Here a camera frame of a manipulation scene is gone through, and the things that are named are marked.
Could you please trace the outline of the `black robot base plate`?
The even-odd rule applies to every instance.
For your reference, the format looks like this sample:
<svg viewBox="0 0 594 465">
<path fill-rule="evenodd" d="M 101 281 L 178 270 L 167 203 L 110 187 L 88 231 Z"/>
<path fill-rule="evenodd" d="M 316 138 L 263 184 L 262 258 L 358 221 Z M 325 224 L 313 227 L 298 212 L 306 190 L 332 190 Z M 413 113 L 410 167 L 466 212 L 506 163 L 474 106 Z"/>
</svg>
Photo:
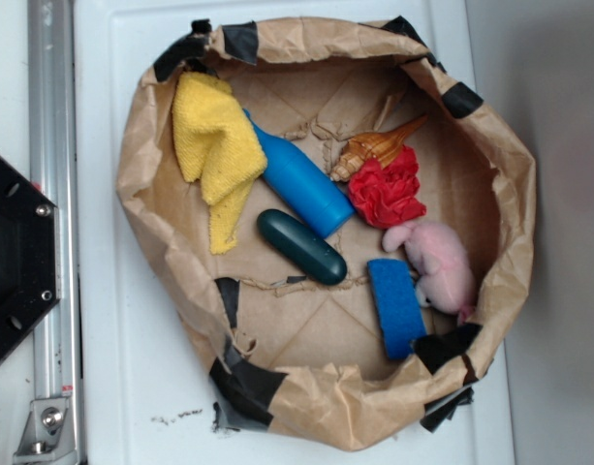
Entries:
<svg viewBox="0 0 594 465">
<path fill-rule="evenodd" d="M 0 156 L 0 365 L 59 301 L 57 206 Z"/>
</svg>

